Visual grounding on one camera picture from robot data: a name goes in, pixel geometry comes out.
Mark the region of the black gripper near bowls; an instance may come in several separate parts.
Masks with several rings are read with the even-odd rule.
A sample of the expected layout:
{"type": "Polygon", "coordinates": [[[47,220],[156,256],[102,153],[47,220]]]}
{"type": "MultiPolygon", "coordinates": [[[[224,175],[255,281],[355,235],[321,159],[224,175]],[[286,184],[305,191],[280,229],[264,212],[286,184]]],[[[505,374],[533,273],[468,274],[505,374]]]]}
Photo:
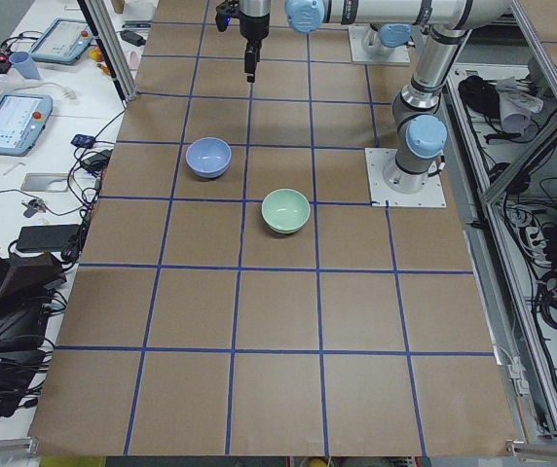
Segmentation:
{"type": "Polygon", "coordinates": [[[241,0],[239,11],[240,33],[248,41],[244,52],[244,74],[249,83],[255,83],[261,52],[259,41],[263,41],[269,35],[271,1],[241,0]]]}

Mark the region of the silver robot arm near bowls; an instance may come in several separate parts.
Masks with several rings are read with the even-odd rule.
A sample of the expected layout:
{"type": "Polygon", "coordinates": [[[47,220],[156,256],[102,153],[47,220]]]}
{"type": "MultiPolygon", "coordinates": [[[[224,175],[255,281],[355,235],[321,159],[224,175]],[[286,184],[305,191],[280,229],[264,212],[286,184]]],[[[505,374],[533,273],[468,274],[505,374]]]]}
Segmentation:
{"type": "Polygon", "coordinates": [[[508,1],[286,1],[290,27],[310,34],[324,23],[407,23],[430,27],[413,72],[392,104],[398,134],[385,183],[402,194],[420,191],[433,160],[442,155],[447,129],[435,116],[439,95],[470,32],[499,18],[508,1]]]}

